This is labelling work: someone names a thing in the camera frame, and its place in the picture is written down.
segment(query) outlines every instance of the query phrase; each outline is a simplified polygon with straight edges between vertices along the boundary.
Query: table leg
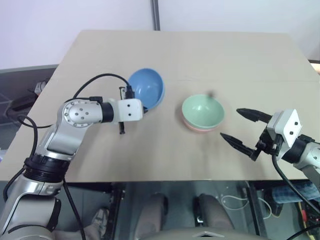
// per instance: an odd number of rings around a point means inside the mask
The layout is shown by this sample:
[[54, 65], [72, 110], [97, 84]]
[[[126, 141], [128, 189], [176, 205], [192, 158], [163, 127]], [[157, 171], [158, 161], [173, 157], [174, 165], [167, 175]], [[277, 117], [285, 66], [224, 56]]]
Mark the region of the table leg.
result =
[[112, 183], [112, 191], [110, 193], [110, 207], [108, 222], [106, 225], [105, 240], [113, 240], [115, 238], [118, 213], [121, 200], [125, 196], [126, 185], [124, 183]]
[[249, 181], [249, 188], [246, 188], [246, 193], [251, 208], [255, 233], [261, 237], [267, 238], [267, 229], [261, 211], [257, 190], [253, 182]]

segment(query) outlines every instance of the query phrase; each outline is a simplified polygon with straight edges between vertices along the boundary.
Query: pink bowl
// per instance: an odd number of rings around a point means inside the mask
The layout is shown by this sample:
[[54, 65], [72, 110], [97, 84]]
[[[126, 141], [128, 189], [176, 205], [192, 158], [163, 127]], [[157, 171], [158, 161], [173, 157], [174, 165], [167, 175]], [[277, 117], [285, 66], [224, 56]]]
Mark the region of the pink bowl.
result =
[[210, 131], [214, 130], [214, 128], [211, 128], [211, 129], [199, 129], [199, 128], [196, 128], [194, 126], [191, 126], [183, 116], [182, 116], [182, 120], [183, 120], [184, 124], [188, 127], [188, 129], [190, 129], [192, 131], [195, 131], [197, 133], [207, 133], [207, 132], [210, 132]]

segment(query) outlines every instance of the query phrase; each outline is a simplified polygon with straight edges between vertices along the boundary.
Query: blue bowl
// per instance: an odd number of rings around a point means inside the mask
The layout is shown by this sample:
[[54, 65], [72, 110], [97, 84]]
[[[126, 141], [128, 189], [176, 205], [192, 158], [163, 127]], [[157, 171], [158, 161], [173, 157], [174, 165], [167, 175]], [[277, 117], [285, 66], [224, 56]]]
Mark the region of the blue bowl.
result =
[[135, 97], [141, 100], [143, 106], [149, 110], [159, 105], [164, 98], [164, 81], [153, 69], [143, 68], [136, 71], [128, 82], [135, 92]]

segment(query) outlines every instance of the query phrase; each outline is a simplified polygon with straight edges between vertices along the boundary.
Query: bowl rim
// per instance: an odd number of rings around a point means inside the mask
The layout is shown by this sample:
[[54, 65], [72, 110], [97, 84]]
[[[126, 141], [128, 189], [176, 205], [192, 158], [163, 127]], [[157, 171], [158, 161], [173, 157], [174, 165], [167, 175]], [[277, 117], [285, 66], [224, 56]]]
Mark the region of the bowl rim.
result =
[[208, 97], [207, 94], [203, 94], [203, 93], [201, 93], [201, 94], [193, 94], [193, 95], [187, 97], [187, 98], [183, 101], [183, 104], [182, 104], [182, 107], [181, 107], [182, 115], [183, 115], [184, 119], [187, 120], [187, 122], [188, 122], [189, 124], [191, 124], [192, 126], [194, 126], [195, 128], [199, 128], [199, 129], [202, 129], [202, 130], [215, 128], [216, 126], [218, 126], [219, 124], [221, 124], [221, 123], [224, 121], [225, 115], [226, 115], [226, 111], [225, 111], [224, 106], [223, 106], [216, 98], [214, 98], [214, 97], [212, 97], [212, 99], [214, 99], [214, 100], [221, 106], [221, 108], [222, 108], [223, 116], [222, 116], [222, 119], [221, 119], [220, 122], [218, 122], [217, 124], [214, 124], [214, 125], [210, 125], [210, 126], [201, 126], [201, 125], [199, 125], [199, 124], [196, 124], [196, 123], [190, 121], [188, 118], [186, 118], [185, 113], [184, 113], [184, 107], [185, 107], [186, 101], [187, 101], [188, 99], [190, 99], [190, 98], [199, 97], [199, 96]]
[[136, 74], [136, 73], [138, 73], [138, 72], [140, 72], [140, 71], [143, 71], [143, 70], [151, 70], [152, 72], [156, 73], [156, 74], [159, 76], [159, 78], [160, 78], [160, 80], [161, 80], [161, 84], [162, 84], [162, 91], [161, 91], [160, 97], [158, 98], [158, 100], [156, 101], [156, 103], [155, 103], [152, 107], [149, 107], [149, 108], [148, 108], [148, 110], [151, 110], [151, 109], [155, 108], [156, 106], [158, 106], [158, 105], [162, 102], [162, 100], [163, 100], [163, 98], [164, 98], [164, 96], [165, 96], [165, 82], [164, 82], [164, 80], [162, 79], [161, 75], [160, 75], [156, 70], [154, 70], [154, 69], [152, 69], [152, 68], [149, 68], [149, 67], [144, 67], [144, 68], [141, 68], [141, 69], [135, 71], [135, 72], [129, 77], [129, 79], [128, 79], [129, 84], [130, 84], [130, 79], [131, 79], [131, 77], [132, 77], [134, 74]]

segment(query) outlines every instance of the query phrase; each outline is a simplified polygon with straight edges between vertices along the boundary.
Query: white cable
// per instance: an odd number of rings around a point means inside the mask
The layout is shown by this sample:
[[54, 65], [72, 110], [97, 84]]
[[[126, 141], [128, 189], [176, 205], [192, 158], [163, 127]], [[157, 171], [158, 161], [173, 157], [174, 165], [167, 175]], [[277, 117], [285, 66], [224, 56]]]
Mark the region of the white cable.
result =
[[269, 208], [269, 212], [270, 212], [270, 213], [269, 213], [269, 216], [266, 216], [266, 217], [264, 217], [263, 219], [268, 219], [268, 218], [270, 218], [271, 215], [272, 215], [271, 206], [270, 206], [269, 203], [267, 203], [264, 199], [262, 199], [262, 198], [260, 198], [260, 197], [258, 197], [258, 199], [259, 199], [260, 201], [264, 202], [264, 204], [267, 205], [267, 207]]
[[[224, 203], [225, 198], [232, 198], [232, 199], [237, 199], [237, 200], [241, 200], [241, 201], [246, 201], [246, 203], [245, 203], [242, 207], [239, 207], [239, 208], [231, 208], [231, 207], [228, 207], [228, 206], [225, 205], [225, 203]], [[248, 198], [240, 198], [240, 197], [237, 197], [237, 196], [225, 195], [225, 196], [223, 196], [223, 197], [221, 198], [221, 203], [222, 203], [222, 206], [224, 206], [226, 209], [235, 211], [235, 210], [244, 209], [244, 208], [248, 205], [249, 201], [248, 201]]]
[[[236, 200], [240, 200], [240, 201], [246, 201], [246, 203], [242, 206], [242, 207], [238, 207], [238, 208], [231, 208], [231, 207], [228, 207], [225, 205], [224, 201], [225, 201], [225, 198], [232, 198], [232, 199], [236, 199]], [[271, 210], [271, 206], [269, 205], [269, 203], [267, 203], [264, 199], [258, 197], [258, 199], [260, 201], [262, 201], [268, 208], [269, 208], [269, 215], [264, 217], [263, 219], [268, 219], [271, 217], [272, 215], [272, 210]], [[232, 211], [237, 211], [237, 210], [241, 210], [241, 209], [244, 209], [247, 205], [248, 205], [249, 201], [248, 201], [248, 198], [240, 198], [240, 197], [237, 197], [237, 196], [232, 196], [232, 195], [225, 195], [221, 198], [221, 204], [222, 206], [225, 208], [225, 209], [228, 209], [228, 210], [232, 210]]]

